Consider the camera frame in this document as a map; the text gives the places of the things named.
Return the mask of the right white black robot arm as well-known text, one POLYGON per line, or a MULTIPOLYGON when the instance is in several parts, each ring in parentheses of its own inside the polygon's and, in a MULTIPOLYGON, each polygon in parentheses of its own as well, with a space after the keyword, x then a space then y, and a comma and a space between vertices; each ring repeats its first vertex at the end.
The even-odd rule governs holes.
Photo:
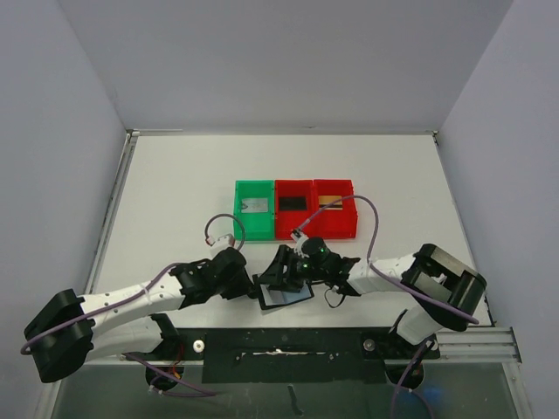
POLYGON ((406 292, 416 304, 392 327, 396 335, 418 345, 441 329, 464 332, 486 288, 485 278, 435 244, 409 255, 378 260, 343 257, 320 237, 282 244, 266 270, 253 278, 262 309, 271 310, 311 299, 313 285, 347 297, 375 292, 406 292))

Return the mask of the red plastic bin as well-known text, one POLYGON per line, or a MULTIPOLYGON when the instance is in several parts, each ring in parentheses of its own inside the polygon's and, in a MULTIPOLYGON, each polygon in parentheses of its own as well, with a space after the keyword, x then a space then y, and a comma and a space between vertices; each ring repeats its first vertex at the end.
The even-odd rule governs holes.
MULTIPOLYGON (((354 186, 349 179, 315 179, 314 188, 318 209, 354 194, 354 186)), ((355 200, 349 198, 323 210, 311 222, 311 226, 316 235, 324 239, 354 239, 357 220, 355 200)))
POLYGON ((279 179, 274 183, 275 238, 289 240, 293 229, 316 210, 312 180, 279 179))

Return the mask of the black leather card holder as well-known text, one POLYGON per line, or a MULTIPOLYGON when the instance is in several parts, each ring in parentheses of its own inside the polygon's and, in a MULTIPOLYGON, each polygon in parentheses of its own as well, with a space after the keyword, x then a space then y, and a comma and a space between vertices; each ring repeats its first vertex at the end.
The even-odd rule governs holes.
POLYGON ((259 306, 262 311, 292 306, 314 297, 314 292, 310 285, 304 285, 298 292, 286 292, 273 290, 270 285, 265 285, 257 275, 253 275, 252 279, 255 285, 259 306))

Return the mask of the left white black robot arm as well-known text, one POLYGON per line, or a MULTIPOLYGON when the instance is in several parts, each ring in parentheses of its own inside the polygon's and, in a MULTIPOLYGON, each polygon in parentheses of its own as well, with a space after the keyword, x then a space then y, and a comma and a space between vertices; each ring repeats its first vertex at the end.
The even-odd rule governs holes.
POLYGON ((213 258, 172 263, 138 285, 99 294, 58 292, 24 329, 20 353, 33 358, 43 383, 111 355, 170 360, 181 338, 168 314, 215 296, 254 297, 245 266, 242 253, 228 247, 213 258))

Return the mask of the green plastic bin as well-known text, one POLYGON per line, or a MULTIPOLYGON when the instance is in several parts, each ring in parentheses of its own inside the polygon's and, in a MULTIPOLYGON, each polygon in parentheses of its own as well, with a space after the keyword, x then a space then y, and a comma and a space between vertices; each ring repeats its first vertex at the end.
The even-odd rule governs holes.
POLYGON ((272 241, 275 239, 275 190, 273 180, 237 180, 233 215, 244 226, 242 233, 233 223, 236 239, 272 241))

